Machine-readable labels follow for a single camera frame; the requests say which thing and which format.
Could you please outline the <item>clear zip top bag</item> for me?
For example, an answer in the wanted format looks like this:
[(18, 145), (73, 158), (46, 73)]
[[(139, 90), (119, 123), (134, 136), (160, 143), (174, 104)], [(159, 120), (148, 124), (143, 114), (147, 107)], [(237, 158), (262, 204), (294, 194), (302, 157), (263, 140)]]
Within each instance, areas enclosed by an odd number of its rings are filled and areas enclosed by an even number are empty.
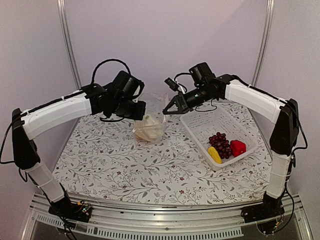
[(163, 109), (169, 103), (169, 95), (146, 92), (138, 100), (146, 103), (145, 113), (142, 120), (134, 121), (132, 132), (139, 141), (158, 143), (166, 129), (167, 120)]

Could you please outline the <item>white plastic basket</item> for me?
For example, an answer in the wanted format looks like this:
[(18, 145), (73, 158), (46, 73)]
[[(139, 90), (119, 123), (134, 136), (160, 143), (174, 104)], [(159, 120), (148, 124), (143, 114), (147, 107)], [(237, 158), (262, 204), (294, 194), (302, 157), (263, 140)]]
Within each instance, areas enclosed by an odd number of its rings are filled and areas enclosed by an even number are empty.
[(220, 106), (186, 113), (180, 121), (213, 170), (244, 159), (258, 147), (256, 138)]

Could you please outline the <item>white toy cauliflower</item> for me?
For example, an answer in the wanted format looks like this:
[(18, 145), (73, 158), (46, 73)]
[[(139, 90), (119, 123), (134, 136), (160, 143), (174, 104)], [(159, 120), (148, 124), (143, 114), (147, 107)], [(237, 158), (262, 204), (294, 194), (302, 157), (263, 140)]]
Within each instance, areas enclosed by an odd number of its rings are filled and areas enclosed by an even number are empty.
[(164, 123), (154, 115), (146, 114), (142, 120), (136, 120), (132, 132), (146, 142), (157, 143), (164, 134)]

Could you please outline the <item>red toy bell pepper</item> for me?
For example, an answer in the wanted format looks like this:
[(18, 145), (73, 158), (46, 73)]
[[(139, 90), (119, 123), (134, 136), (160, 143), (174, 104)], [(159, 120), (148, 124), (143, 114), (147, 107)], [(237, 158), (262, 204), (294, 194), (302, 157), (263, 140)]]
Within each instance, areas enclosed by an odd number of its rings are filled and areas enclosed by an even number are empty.
[(247, 146), (245, 143), (239, 140), (230, 141), (230, 149), (234, 157), (238, 157), (247, 151)]

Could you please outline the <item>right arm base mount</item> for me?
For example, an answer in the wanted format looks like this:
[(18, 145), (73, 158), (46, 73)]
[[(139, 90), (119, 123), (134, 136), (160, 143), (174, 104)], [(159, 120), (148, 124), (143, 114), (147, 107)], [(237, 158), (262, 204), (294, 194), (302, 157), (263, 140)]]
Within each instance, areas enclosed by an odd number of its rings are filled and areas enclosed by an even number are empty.
[(244, 219), (245, 223), (280, 216), (285, 213), (282, 205), (283, 196), (284, 192), (278, 198), (273, 198), (265, 192), (262, 198), (262, 203), (243, 207), (240, 215)]

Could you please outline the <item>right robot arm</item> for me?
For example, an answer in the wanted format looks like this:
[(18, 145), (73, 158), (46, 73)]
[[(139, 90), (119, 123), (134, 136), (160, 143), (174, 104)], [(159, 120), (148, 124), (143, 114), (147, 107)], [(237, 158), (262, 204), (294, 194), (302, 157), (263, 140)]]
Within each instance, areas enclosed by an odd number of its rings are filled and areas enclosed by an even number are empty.
[(298, 104), (294, 99), (283, 100), (245, 83), (237, 75), (215, 76), (206, 62), (189, 69), (195, 89), (177, 95), (163, 109), (165, 115), (182, 115), (209, 100), (229, 100), (262, 115), (274, 124), (269, 145), (272, 168), (265, 201), (259, 206), (262, 218), (278, 210), (276, 200), (285, 192), (290, 170), (295, 166), (294, 147), (300, 132)]

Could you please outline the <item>purple toy grapes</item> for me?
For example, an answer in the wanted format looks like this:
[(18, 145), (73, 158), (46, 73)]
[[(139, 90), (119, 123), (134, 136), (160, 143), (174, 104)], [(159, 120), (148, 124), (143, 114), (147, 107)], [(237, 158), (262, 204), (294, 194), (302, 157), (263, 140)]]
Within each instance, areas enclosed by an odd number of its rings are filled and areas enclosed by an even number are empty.
[(232, 150), (225, 133), (217, 132), (215, 135), (210, 136), (208, 140), (209, 144), (218, 151), (221, 159), (229, 159), (231, 157)]

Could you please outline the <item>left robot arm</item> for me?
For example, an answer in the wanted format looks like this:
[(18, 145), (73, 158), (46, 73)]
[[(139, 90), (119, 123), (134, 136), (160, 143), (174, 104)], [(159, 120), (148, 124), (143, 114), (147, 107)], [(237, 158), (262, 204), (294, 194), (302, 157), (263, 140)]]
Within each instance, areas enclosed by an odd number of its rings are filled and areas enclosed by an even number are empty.
[(145, 84), (125, 71), (105, 86), (91, 83), (74, 93), (33, 109), (12, 113), (12, 148), (15, 165), (24, 170), (63, 216), (74, 213), (63, 187), (41, 162), (34, 140), (44, 132), (81, 117), (102, 113), (106, 119), (116, 115), (123, 119), (142, 120), (146, 103), (136, 101)]

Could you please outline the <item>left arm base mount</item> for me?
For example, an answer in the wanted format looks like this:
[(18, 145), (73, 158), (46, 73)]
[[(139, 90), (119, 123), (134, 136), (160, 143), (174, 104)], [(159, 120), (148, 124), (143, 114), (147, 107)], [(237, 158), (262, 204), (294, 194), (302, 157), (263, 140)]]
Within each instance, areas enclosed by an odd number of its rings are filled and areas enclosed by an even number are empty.
[(56, 202), (49, 199), (50, 207), (48, 212), (63, 219), (88, 223), (92, 215), (92, 205), (84, 200), (76, 203), (72, 202), (64, 187), (61, 186), (61, 188), (63, 190), (63, 198)]

